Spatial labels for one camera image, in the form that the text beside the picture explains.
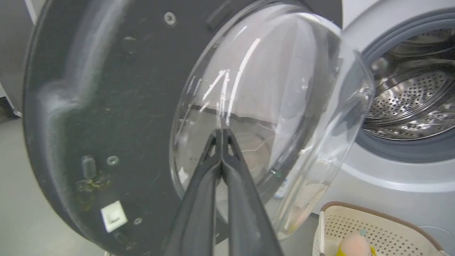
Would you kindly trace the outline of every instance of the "gray floor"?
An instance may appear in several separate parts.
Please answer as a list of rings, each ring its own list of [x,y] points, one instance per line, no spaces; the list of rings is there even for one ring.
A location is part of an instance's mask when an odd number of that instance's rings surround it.
[[[0,255],[103,256],[103,250],[73,232],[54,213],[30,169],[22,120],[0,124]],[[318,216],[312,215],[283,241],[287,256],[311,255]],[[216,246],[228,255],[228,243]]]
[[[6,113],[4,112],[3,108],[0,108],[0,124],[7,122],[8,120],[9,120],[9,118],[6,116]]]

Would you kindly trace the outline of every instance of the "perforated plastic basket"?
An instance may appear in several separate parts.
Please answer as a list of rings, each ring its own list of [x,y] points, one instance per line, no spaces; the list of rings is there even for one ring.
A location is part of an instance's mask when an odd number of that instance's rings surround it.
[[[441,256],[442,247],[419,227],[398,218],[341,202],[324,205],[314,235],[313,256],[335,256],[341,240],[360,229],[377,256]]]

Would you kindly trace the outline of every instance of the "pink sponge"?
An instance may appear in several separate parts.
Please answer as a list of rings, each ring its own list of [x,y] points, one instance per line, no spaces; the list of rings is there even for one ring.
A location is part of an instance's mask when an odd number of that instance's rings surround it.
[[[345,256],[371,256],[372,248],[365,236],[355,232],[341,241],[337,256],[343,256],[343,253]]]

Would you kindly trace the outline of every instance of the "laundry basket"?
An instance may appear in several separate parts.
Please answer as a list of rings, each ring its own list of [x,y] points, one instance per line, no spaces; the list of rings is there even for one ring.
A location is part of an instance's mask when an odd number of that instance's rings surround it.
[[[335,256],[341,240],[366,229],[377,256],[442,256],[442,247],[419,227],[398,218],[341,202],[324,205],[313,241],[313,256]]]

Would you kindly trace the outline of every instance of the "screw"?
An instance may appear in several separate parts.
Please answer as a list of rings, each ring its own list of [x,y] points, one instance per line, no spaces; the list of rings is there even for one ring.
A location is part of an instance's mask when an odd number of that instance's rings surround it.
[[[118,164],[118,161],[119,161],[118,157],[113,155],[107,158],[106,163],[108,165],[116,165]]]
[[[134,220],[134,225],[139,225],[142,222],[142,218],[137,218]]]
[[[164,21],[169,26],[174,26],[177,23],[177,18],[175,17],[174,13],[168,11],[167,13],[164,14]]]

